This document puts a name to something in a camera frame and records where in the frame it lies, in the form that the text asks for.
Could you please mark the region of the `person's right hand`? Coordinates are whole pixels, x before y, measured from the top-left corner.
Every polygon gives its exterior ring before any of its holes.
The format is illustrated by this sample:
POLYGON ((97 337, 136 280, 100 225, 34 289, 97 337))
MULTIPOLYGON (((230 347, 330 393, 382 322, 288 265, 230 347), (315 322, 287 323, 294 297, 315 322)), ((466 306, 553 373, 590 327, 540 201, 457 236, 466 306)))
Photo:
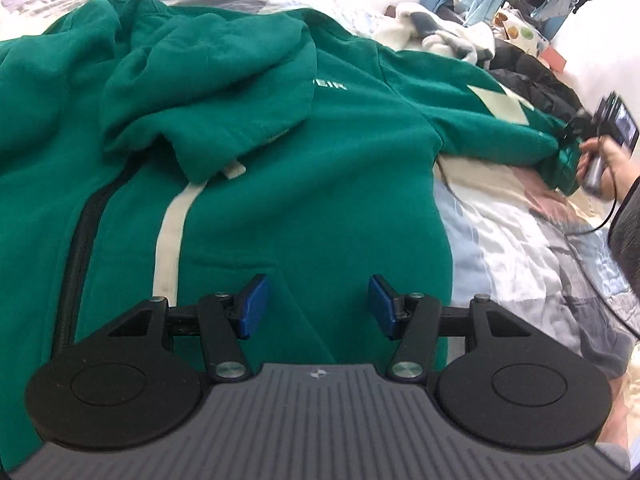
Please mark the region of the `person's right hand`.
POLYGON ((590 195, 621 203, 639 179, 639 161, 610 136, 591 138, 580 144, 576 177, 590 195))

